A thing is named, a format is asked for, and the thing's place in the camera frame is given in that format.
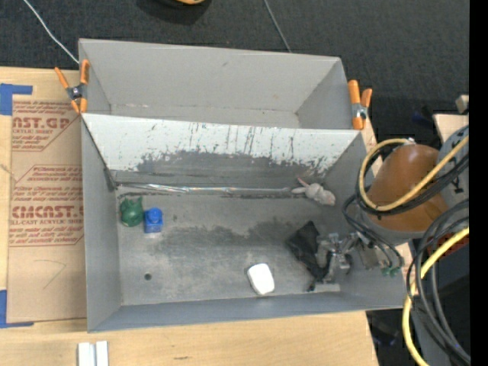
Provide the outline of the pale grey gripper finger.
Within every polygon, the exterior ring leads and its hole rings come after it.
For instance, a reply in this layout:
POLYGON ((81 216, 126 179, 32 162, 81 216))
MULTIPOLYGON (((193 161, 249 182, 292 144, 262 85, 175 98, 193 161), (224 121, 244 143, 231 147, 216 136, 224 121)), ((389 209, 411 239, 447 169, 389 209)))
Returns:
POLYGON ((326 282, 332 283, 339 275, 347 275, 351 270, 351 256, 348 253, 330 252, 328 257, 329 269, 326 282))
POLYGON ((329 266, 330 252, 334 249, 334 244, 329 239, 321 239, 317 242, 316 261, 319 267, 329 266))

